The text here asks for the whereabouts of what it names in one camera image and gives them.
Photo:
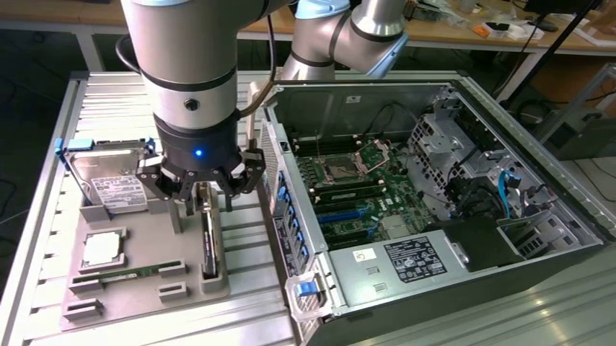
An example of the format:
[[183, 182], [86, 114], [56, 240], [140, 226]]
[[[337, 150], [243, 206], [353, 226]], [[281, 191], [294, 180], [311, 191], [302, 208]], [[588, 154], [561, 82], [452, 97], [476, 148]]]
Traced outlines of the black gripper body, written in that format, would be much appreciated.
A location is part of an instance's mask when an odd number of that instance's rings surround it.
[[176, 128], [154, 117], [163, 148], [163, 168], [182, 177], [184, 171], [209, 177], [211, 170], [230, 173], [242, 163], [238, 144], [239, 111], [217, 125], [197, 130]]

